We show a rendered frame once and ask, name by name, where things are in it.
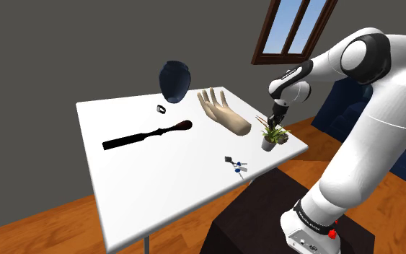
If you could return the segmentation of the dark blue sofa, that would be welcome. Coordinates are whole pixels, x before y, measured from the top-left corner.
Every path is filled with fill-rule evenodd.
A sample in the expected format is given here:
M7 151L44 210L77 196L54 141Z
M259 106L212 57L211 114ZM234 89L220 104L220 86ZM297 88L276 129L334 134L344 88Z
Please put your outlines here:
M344 142L371 99L372 93L372 87L361 86L350 78L336 81L312 125L332 138ZM406 181L406 150L390 172Z

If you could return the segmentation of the dark blue vase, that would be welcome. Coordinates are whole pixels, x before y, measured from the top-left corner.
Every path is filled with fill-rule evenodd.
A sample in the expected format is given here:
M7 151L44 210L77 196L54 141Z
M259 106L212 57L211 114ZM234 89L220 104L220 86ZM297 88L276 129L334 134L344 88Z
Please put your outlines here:
M159 72L159 86L167 102L179 103L191 83L189 68L181 61L167 61Z

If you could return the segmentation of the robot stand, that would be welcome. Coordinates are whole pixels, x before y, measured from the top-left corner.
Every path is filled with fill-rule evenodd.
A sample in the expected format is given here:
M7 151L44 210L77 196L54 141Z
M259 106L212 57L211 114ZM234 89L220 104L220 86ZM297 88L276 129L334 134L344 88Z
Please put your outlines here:
M280 218L307 191L279 169L254 179L213 220L200 254L298 254L286 243Z

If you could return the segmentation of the beige hand model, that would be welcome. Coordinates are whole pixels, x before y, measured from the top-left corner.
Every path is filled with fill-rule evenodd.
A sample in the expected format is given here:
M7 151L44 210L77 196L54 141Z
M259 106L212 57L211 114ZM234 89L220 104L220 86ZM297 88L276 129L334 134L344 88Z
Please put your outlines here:
M205 114L232 133L238 136L247 135L251 130L251 124L229 107L224 91L220 91L221 103L217 101L212 87L209 89L209 92L211 100L209 100L208 94L204 89L197 93L198 100Z

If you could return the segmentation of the key bunch with blue tags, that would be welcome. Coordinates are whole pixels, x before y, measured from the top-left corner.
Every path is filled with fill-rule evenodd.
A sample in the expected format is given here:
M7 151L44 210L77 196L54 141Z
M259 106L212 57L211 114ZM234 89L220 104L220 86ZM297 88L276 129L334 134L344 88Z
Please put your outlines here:
M224 157L224 161L231 164L234 168L235 173L237 173L240 178L244 180L242 173L248 171L248 169L246 168L246 162L235 162L231 157L228 156Z

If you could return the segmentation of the potted plant in white pot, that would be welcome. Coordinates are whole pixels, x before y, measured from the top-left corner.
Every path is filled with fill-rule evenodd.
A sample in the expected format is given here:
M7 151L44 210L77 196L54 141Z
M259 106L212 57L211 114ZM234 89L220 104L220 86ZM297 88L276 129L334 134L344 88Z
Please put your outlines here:
M285 144L288 141L289 131L284 130L283 127L275 125L273 122L266 123L264 119L256 115L255 118L264 125L265 130L262 131L262 149L270 152L276 144Z

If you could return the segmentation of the brown framed window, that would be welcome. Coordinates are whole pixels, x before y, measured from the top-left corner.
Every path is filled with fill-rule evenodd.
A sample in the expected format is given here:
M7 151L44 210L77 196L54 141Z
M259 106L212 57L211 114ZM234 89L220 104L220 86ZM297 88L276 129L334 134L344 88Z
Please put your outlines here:
M271 0L251 64L299 64L314 50L338 0Z

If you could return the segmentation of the white table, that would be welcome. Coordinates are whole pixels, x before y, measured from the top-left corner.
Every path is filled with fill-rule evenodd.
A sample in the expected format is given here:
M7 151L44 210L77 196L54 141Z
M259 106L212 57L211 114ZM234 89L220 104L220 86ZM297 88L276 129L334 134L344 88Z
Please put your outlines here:
M270 152L262 149L264 115L224 87L221 102L251 124L238 136L211 120L196 90L177 104L163 95L139 95L78 102L83 145L107 254L151 235L218 197L302 154L308 146L295 136ZM102 142L169 128L189 120L193 127L150 136L104 150ZM246 162L244 180L224 157Z

